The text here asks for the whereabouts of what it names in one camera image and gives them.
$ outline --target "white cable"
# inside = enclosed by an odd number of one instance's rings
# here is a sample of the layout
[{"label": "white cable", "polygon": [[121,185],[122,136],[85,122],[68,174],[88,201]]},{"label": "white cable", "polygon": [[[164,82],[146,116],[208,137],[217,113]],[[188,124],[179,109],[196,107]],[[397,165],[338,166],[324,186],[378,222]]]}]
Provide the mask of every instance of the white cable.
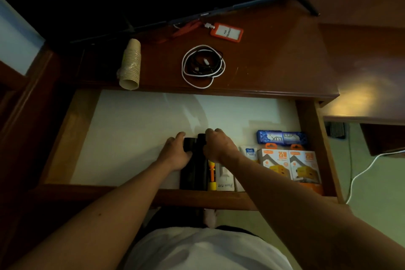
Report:
[{"label": "white cable", "polygon": [[[207,47],[209,49],[199,49],[199,50],[195,50],[196,48],[200,48],[200,47]],[[187,60],[190,56],[192,56],[193,54],[200,52],[200,51],[212,51],[214,53],[216,53],[218,55],[218,57],[221,59],[221,65],[220,67],[212,74],[207,74],[207,75],[192,75],[192,74],[188,74],[185,72],[185,64],[187,63]],[[185,53],[183,60],[181,61],[181,76],[183,77],[184,81],[186,83],[188,83],[190,86],[193,86],[194,88],[197,89],[206,89],[208,88],[212,82],[214,81],[214,78],[219,77],[220,75],[222,75],[222,73],[225,71],[225,60],[224,58],[212,47],[208,46],[208,45],[198,45],[196,47],[193,47],[192,49],[190,49],[188,52]],[[184,77],[184,75],[186,76],[191,76],[191,77],[210,77],[211,78],[211,82],[209,83],[208,86],[204,86],[204,87],[200,87],[200,86],[195,86],[192,83],[188,82],[187,79]]]},{"label": "white cable", "polygon": [[374,158],[374,160],[371,162],[371,164],[367,167],[367,169],[365,169],[363,172],[357,174],[357,175],[352,179],[352,181],[351,181],[351,183],[350,183],[349,198],[347,199],[346,204],[348,204],[348,203],[350,202],[350,199],[352,198],[353,183],[354,183],[354,180],[355,180],[357,177],[359,177],[361,174],[364,174],[365,172],[367,172],[367,171],[372,167],[372,165],[375,163],[375,161],[376,161],[379,157],[384,156],[384,155],[399,154],[399,153],[403,153],[403,152],[405,152],[405,150],[400,150],[400,151],[398,151],[398,152],[392,152],[392,153],[383,153],[383,154],[377,155],[377,156]]}]

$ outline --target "television stand leg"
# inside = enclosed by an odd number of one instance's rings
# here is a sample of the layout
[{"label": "television stand leg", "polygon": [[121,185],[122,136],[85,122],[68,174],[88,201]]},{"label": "television stand leg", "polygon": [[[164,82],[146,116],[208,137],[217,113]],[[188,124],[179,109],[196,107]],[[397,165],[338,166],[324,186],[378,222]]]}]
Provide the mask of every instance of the television stand leg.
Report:
[{"label": "television stand leg", "polygon": [[306,8],[311,15],[313,16],[319,16],[319,12],[315,9],[315,7],[311,4],[311,2],[309,0],[297,0],[301,5],[304,6],[304,8]]}]

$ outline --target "drawer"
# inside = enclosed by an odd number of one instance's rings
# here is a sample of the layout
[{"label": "drawer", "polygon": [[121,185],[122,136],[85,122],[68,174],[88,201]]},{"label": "drawer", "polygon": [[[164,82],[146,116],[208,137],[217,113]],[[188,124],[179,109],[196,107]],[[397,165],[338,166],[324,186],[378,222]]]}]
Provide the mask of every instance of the drawer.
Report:
[{"label": "drawer", "polygon": [[[237,146],[258,129],[303,131],[316,152],[325,199],[343,203],[319,104],[312,100],[77,89],[33,193],[45,200],[94,200],[146,168],[170,135],[220,127]],[[164,182],[154,206],[256,210],[245,192],[178,189]]]}]

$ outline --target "blue soap package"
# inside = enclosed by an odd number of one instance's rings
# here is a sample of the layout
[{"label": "blue soap package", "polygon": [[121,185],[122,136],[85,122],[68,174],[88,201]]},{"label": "blue soap package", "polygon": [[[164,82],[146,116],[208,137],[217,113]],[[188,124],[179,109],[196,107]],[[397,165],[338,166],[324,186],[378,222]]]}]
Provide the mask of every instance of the blue soap package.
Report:
[{"label": "blue soap package", "polygon": [[306,145],[306,135],[300,131],[281,130],[258,130],[256,133],[257,143],[275,143],[277,145],[289,146],[292,144]]}]

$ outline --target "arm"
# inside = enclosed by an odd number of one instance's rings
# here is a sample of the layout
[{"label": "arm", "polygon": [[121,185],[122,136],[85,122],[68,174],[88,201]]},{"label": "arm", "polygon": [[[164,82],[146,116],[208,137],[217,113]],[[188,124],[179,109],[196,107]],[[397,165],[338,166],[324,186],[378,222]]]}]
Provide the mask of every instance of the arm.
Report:
[{"label": "arm", "polygon": [[158,159],[74,216],[11,268],[115,269],[134,240],[160,184],[191,158],[184,132],[169,138]]},{"label": "arm", "polygon": [[240,181],[303,269],[405,269],[405,249],[339,205],[242,155],[207,129],[205,156]]}]

